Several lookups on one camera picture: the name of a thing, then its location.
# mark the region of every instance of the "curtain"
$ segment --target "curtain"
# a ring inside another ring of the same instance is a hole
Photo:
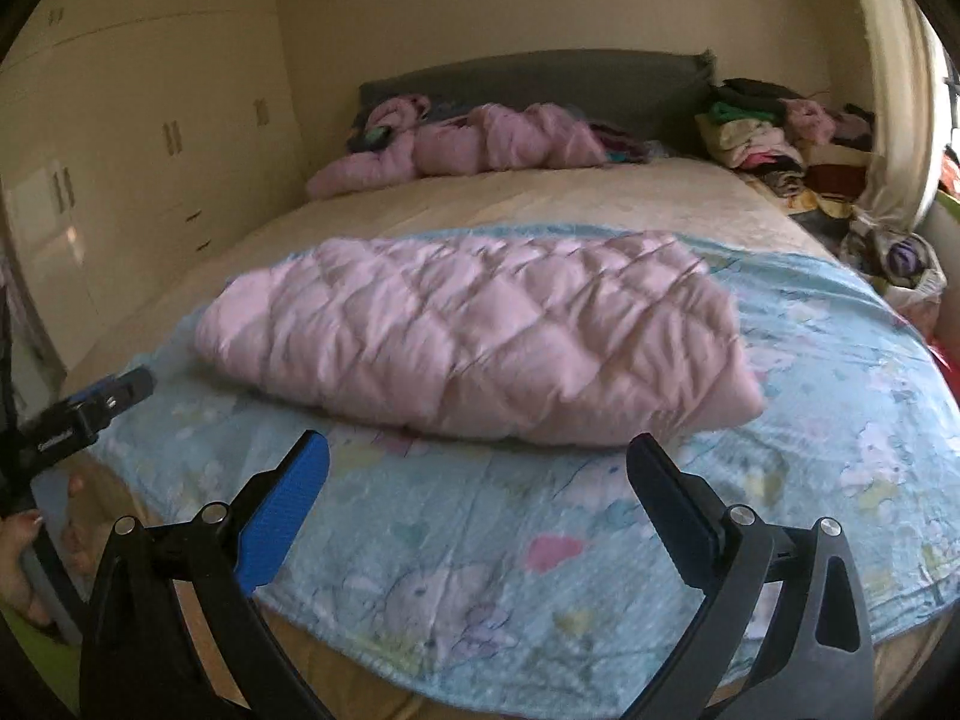
[[[877,126],[859,201],[891,227],[913,229],[933,200],[949,142],[943,49],[913,0],[860,0],[870,45]]]

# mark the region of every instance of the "beige wall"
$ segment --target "beige wall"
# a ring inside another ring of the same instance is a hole
[[[830,42],[810,2],[278,0],[278,12],[304,143],[318,167],[342,153],[360,83],[479,56],[710,47],[721,78],[752,76],[807,95],[829,90]]]
[[[808,0],[827,45],[830,99],[872,110],[874,79],[860,0]]]

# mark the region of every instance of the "pile of clothes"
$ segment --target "pile of clothes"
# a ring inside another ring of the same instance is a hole
[[[347,141],[351,152],[307,182],[311,199],[382,189],[431,175],[488,170],[596,167],[669,156],[656,141],[637,141],[613,124],[588,122],[553,103],[520,112],[398,95],[363,111]]]
[[[829,111],[778,84],[728,79],[697,125],[710,156],[762,183],[834,253],[867,186],[874,114]]]

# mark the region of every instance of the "pink quilted blanket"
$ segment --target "pink quilted blanket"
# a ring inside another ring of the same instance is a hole
[[[417,127],[410,101],[395,98],[376,108],[371,120],[388,122],[397,131],[390,146],[349,154],[323,167],[307,182],[311,199],[382,189],[426,175],[596,167],[607,160],[589,124],[559,105],[531,105],[522,113],[482,105],[466,117]]]
[[[736,303],[667,233],[331,239],[233,281],[196,346],[268,394],[462,439],[622,446],[764,407]]]

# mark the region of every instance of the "plastic bag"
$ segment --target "plastic bag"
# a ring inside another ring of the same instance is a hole
[[[840,261],[856,269],[924,338],[933,337],[947,276],[928,242],[883,227],[857,209],[840,245]]]

